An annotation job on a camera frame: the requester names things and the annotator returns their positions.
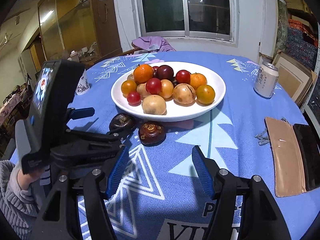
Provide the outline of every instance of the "silver bolt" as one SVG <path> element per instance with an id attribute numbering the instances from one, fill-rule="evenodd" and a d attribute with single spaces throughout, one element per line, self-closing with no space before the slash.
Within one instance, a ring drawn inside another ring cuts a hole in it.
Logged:
<path id="1" fill-rule="evenodd" d="M 229 172 L 226 169 L 221 169 L 219 173 L 224 176 L 227 175 Z"/>
<path id="2" fill-rule="evenodd" d="M 92 174 L 94 175 L 94 176 L 97 176 L 97 175 L 99 175 L 101 173 L 101 170 L 100 169 L 94 169 L 93 171 L 92 171 Z"/>
<path id="3" fill-rule="evenodd" d="M 66 181 L 67 180 L 67 176 L 66 175 L 61 175 L 60 177 L 59 177 L 59 181 L 61 181 L 61 182 L 64 182 L 64 181 Z"/>
<path id="4" fill-rule="evenodd" d="M 261 181 L 261 177 L 259 175 L 254 175 L 253 176 L 254 181 L 259 182 Z"/>

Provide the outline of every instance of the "fruit plate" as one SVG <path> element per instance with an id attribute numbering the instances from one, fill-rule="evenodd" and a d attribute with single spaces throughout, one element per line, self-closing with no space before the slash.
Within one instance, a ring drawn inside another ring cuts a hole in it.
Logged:
<path id="1" fill-rule="evenodd" d="M 190 73 L 201 73 L 207 78 L 207 84 L 212 86 L 216 96 L 214 98 L 214 102 L 208 106 L 202 106 L 195 102 L 191 106 L 182 106 L 175 103 L 173 99 L 168 101 L 166 99 L 167 111 L 163 115 L 156 114 L 145 114 L 142 109 L 142 105 L 138 106 L 130 106 L 128 104 L 127 99 L 123 96 L 121 92 L 121 84 L 127 80 L 127 77 L 133 73 L 129 71 L 128 73 L 122 75 L 118 80 L 113 84 L 111 89 L 111 98 L 114 103 L 123 111 L 141 119 L 153 120 L 158 122 L 177 122 L 184 121 L 188 119 L 192 119 L 198 117 L 214 107 L 216 107 L 223 99 L 226 93 L 226 84 L 223 79 L 214 71 L 192 63 L 186 62 L 161 62 L 161 63 L 152 63 L 150 66 L 161 66 L 161 65 L 169 65 L 174 70 L 174 75 L 181 70 L 188 70 Z"/>

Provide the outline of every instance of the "gray ribbed sleeve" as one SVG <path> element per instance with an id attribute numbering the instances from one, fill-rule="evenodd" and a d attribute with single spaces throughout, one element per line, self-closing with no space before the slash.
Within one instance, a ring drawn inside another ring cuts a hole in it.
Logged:
<path id="1" fill-rule="evenodd" d="M 14 231 L 27 240 L 36 221 L 37 208 L 31 189 L 22 190 L 17 176 L 20 166 L 0 161 L 0 208 Z"/>

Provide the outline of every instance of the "blue tablecloth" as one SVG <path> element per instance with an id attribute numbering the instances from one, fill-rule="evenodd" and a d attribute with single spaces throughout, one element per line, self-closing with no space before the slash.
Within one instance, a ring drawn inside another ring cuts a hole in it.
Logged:
<path id="1" fill-rule="evenodd" d="M 137 64 L 163 61 L 190 62 L 218 73 L 226 83 L 223 101 L 193 120 L 168 123 L 166 140 L 144 147 L 135 130 L 130 161 L 117 193 L 106 202 L 118 239 L 200 240 L 212 216 L 212 201 L 204 194 L 194 170 L 191 149 L 200 145 L 204 155 L 236 176 L 262 176 L 275 196 L 270 144 L 258 145 L 255 135 L 265 129 L 264 118 L 285 117 L 291 124 L 306 124 L 288 94 L 276 86 L 271 99 L 253 90 L 258 66 L 244 57 L 206 52 L 165 52 L 116 57 L 87 71 L 91 89 L 75 96 L 72 107 L 94 107 L 93 117 L 70 121 L 72 129 L 106 133 L 116 108 L 110 95 L 113 83 Z M 300 239 L 320 210 L 320 189 L 297 196 L 275 197 L 293 240 Z M 242 198 L 235 207 L 234 227 L 241 220 Z M 90 233 L 83 197 L 79 197 L 83 239 Z"/>

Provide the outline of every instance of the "paper cup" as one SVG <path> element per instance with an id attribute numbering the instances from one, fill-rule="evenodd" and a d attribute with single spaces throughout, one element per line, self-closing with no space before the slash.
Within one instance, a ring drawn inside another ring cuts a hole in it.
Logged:
<path id="1" fill-rule="evenodd" d="M 82 77 L 79 80 L 79 83 L 77 85 L 77 89 L 76 89 L 76 93 L 77 95 L 83 95 L 86 92 L 88 92 L 90 90 L 90 86 L 88 84 L 88 80 L 87 80 L 87 73 L 84 70 Z"/>

